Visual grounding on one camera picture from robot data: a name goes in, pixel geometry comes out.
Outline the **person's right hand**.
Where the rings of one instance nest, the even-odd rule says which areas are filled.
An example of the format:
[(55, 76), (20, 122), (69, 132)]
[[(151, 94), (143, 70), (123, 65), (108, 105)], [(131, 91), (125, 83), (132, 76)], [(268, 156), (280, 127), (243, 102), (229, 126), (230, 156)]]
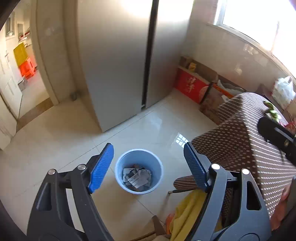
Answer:
[(277, 204), (274, 213), (270, 219), (271, 230), (274, 231), (279, 228), (281, 221), (285, 217), (285, 211), (287, 208), (287, 198), (290, 194), (290, 185), (287, 185), (281, 195), (280, 201)]

